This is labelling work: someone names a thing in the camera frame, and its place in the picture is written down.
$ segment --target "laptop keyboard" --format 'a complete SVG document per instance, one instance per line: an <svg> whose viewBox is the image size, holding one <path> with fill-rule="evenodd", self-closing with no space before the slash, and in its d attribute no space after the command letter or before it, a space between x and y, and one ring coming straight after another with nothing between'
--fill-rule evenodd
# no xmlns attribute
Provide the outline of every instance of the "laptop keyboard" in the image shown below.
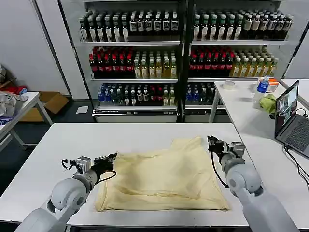
<svg viewBox="0 0 309 232"><path fill-rule="evenodd" d="M285 141L299 150L305 151L309 145L309 121L300 120Z"/></svg>

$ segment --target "white table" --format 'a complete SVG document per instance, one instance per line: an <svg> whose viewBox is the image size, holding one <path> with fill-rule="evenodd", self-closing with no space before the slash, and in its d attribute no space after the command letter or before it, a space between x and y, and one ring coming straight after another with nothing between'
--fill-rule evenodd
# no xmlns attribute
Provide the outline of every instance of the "white table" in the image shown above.
<svg viewBox="0 0 309 232"><path fill-rule="evenodd" d="M56 123L41 139L30 157L17 173L0 198L0 221L21 222L32 210L40 207L57 182L71 178L74 170L65 171L61 160L79 156L91 158L115 151L149 151L169 148L176 138L201 136L208 148L207 135L225 141L240 141L231 123ZM251 163L247 152L244 158ZM218 173L225 179L215 160ZM247 226L242 206L228 189L220 187L230 205L230 211L219 210L163 210L97 212L94 201L98 186L90 193L87 202L68 222L74 226Z"/></svg>
<svg viewBox="0 0 309 232"><path fill-rule="evenodd" d="M18 123L18 121L24 115L26 115L27 112L34 106L37 107L46 123L49 123L50 125L53 124L52 120L50 119L48 113L46 112L44 106L40 101L39 92L27 92L24 93L23 96L28 96L28 100L22 102L22 106L19 109L16 108L17 115L7 124L0 126L0 140L3 139L2 142L0 143L0 151L2 151L7 146L7 144L12 140L13 137L18 141L18 143L22 146L23 149L26 149L29 146L37 145L37 144L24 143L21 140L21 138L16 134L16 132L13 130L13 127Z"/></svg>
<svg viewBox="0 0 309 232"><path fill-rule="evenodd" d="M309 110L309 79L281 79L280 83L288 88L299 80L298 100Z"/></svg>
<svg viewBox="0 0 309 232"><path fill-rule="evenodd" d="M237 81L235 90L223 89L222 83L215 82L216 101L211 114L214 114L215 105L221 98L266 189L282 202L299 229L309 228L309 191L294 163L282 151L282 144L274 139L275 120L262 109L255 108L250 101L253 96L251 86L255 82ZM284 91L285 88L279 85L273 94L278 97ZM309 159L295 152L292 154L309 171Z"/></svg>

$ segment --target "laptop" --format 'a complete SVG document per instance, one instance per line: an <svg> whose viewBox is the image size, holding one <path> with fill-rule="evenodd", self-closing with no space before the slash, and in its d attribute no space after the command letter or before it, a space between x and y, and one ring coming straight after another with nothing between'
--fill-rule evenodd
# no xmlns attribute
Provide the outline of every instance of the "laptop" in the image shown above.
<svg viewBox="0 0 309 232"><path fill-rule="evenodd" d="M309 157L309 119L296 113L298 83L276 100L275 139Z"/></svg>

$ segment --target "beverage cooler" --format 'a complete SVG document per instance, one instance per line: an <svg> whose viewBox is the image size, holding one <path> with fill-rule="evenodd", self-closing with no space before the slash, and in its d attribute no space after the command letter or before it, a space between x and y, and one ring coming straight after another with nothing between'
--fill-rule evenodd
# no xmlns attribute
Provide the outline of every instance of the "beverage cooler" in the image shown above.
<svg viewBox="0 0 309 232"><path fill-rule="evenodd" d="M217 80L284 75L307 1L60 0L98 122L208 121ZM225 114L222 105L218 114Z"/></svg>

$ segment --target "green cloth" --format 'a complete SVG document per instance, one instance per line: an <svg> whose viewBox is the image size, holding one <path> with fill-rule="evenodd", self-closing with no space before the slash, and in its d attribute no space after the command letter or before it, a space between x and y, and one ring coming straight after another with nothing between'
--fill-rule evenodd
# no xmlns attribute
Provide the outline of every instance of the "green cloth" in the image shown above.
<svg viewBox="0 0 309 232"><path fill-rule="evenodd" d="M276 112L276 97L273 94L268 94L260 99L260 106L269 114Z"/></svg>

